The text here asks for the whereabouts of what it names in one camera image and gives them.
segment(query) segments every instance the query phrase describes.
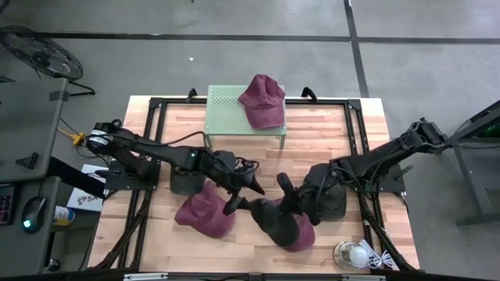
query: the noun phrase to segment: light bulb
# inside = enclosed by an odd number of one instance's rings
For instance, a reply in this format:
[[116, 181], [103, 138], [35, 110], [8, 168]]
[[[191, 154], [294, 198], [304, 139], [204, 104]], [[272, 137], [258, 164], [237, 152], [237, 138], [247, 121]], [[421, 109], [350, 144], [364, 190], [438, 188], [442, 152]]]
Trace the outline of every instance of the light bulb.
[[362, 247], [355, 246], [349, 251], [349, 259], [354, 265], [363, 267], [368, 264], [368, 253]]

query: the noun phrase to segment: wooden tabletop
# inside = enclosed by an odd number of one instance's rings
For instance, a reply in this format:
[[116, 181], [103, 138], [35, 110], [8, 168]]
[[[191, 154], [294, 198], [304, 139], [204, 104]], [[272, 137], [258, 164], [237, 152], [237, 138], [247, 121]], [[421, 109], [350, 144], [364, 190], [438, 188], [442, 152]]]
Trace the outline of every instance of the wooden tabletop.
[[[127, 129], [143, 133], [150, 98], [130, 97], [123, 122]], [[373, 149], [389, 141], [382, 102], [379, 98], [360, 100], [368, 141]], [[213, 143], [214, 150], [232, 151], [236, 156], [259, 161], [257, 180], [265, 189], [265, 196], [270, 199], [283, 196], [275, 179], [276, 174], [285, 172], [295, 186], [300, 186], [311, 165], [351, 154], [341, 106], [287, 105], [286, 115], [287, 138], [283, 151], [278, 149], [279, 140], [274, 137], [216, 137]], [[156, 124], [157, 120], [153, 122], [152, 136], [155, 135]], [[162, 142], [203, 130], [204, 124], [204, 105], [169, 105]], [[357, 125], [355, 130], [359, 138]], [[200, 136], [178, 145], [182, 144], [203, 145]], [[222, 239], [208, 238], [190, 226], [177, 225], [173, 220], [187, 197], [170, 192], [169, 171], [170, 165], [163, 163], [159, 188], [153, 194], [148, 214], [141, 271], [339, 273], [345, 270], [334, 263], [334, 246], [342, 241], [359, 242], [363, 238], [359, 203], [350, 190], [345, 217], [337, 222], [322, 222], [316, 226], [316, 242], [306, 251], [289, 253], [279, 248], [260, 230], [250, 213], [243, 210], [236, 212], [236, 222], [228, 235]], [[221, 197], [228, 199], [224, 189], [220, 188], [218, 192]], [[249, 200], [261, 197], [247, 189], [241, 192], [241, 196]], [[130, 191], [120, 191], [104, 203], [89, 266], [99, 263], [122, 234], [129, 200]], [[411, 265], [418, 268], [404, 204], [393, 194], [380, 194], [380, 204], [385, 229], [395, 246]], [[135, 234], [131, 239], [130, 253], [134, 244]]]

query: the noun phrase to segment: gray concrete floor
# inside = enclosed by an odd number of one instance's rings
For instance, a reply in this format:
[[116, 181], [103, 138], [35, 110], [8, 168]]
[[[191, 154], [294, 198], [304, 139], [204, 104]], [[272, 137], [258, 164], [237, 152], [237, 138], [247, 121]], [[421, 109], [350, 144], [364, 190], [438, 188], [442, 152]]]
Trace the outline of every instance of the gray concrete floor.
[[[493, 0], [352, 0], [359, 36], [500, 37]], [[15, 0], [0, 25], [40, 31], [158, 34], [348, 35], [342, 0]], [[95, 97], [72, 98], [63, 118], [89, 131], [123, 118], [133, 94], [187, 94], [209, 84], [246, 84], [267, 73], [297, 96], [359, 97], [350, 43], [252, 41], [56, 40], [84, 65], [82, 83]], [[421, 116], [451, 134], [498, 100], [500, 45], [361, 44], [370, 97], [382, 98], [392, 137]], [[0, 75], [36, 80], [35, 72], [0, 50]], [[80, 168], [64, 136], [55, 156]], [[455, 156], [415, 155], [405, 175], [409, 217], [421, 268], [454, 276], [499, 279], [499, 225], [459, 230], [475, 214]], [[65, 270], [80, 264], [92, 229], [69, 233], [59, 252]]]

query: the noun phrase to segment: perforated metal shelf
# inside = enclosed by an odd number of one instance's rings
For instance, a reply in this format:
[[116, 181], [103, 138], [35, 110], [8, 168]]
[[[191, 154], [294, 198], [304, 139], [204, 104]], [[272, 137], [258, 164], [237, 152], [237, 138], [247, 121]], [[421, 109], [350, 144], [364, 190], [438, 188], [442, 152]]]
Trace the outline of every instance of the perforated metal shelf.
[[247, 87], [227, 85], [209, 86], [209, 96], [206, 102], [205, 133], [213, 136], [286, 136], [286, 123], [283, 126], [264, 130], [256, 130], [250, 126], [243, 105], [238, 101], [238, 97]]

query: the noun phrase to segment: computer mouse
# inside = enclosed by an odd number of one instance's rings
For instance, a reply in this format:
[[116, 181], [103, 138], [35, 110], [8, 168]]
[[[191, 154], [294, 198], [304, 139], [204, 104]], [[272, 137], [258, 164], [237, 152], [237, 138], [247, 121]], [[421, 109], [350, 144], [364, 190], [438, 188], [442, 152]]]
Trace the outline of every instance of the computer mouse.
[[44, 224], [44, 210], [47, 198], [32, 197], [23, 208], [21, 223], [25, 233], [36, 233]]

